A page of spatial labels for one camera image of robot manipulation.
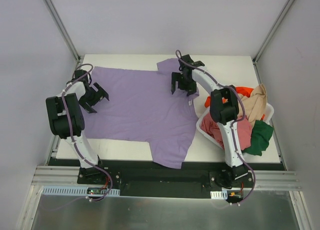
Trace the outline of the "purple t shirt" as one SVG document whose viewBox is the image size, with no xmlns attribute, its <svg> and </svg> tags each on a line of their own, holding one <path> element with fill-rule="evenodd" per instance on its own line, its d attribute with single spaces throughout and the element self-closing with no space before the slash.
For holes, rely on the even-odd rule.
<svg viewBox="0 0 320 230">
<path fill-rule="evenodd" d="M 87 138 L 147 142 L 152 159 L 180 169 L 196 133 L 196 94 L 171 91 L 177 59 L 157 63 L 156 71 L 95 67 L 91 77 L 104 88 L 108 100 L 84 112 Z"/>
</svg>

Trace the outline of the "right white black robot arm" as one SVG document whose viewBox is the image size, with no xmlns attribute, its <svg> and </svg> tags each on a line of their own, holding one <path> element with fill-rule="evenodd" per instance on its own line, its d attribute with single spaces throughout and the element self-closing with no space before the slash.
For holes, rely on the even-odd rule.
<svg viewBox="0 0 320 230">
<path fill-rule="evenodd" d="M 219 83 L 202 61 L 194 61 L 190 55 L 182 55 L 180 50 L 176 50 L 175 55 L 179 61 L 179 72 L 171 74 L 171 92 L 180 89 L 190 96 L 196 93 L 197 84 L 200 84 L 210 94 L 209 113 L 220 129 L 229 171 L 225 174 L 225 182 L 230 187 L 237 187 L 248 174 L 237 132 L 238 122 L 245 119 L 244 105 L 235 86 Z"/>
</svg>

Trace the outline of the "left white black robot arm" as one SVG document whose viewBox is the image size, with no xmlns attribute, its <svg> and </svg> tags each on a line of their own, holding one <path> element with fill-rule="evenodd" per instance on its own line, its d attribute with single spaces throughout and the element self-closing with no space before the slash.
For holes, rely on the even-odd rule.
<svg viewBox="0 0 320 230">
<path fill-rule="evenodd" d="M 82 110 L 96 113 L 94 106 L 103 99 L 108 100 L 109 95 L 97 82 L 92 82 L 91 72 L 77 69 L 59 95 L 45 100 L 51 132 L 66 140 L 84 169 L 98 167 L 100 158 L 85 136 Z"/>
</svg>

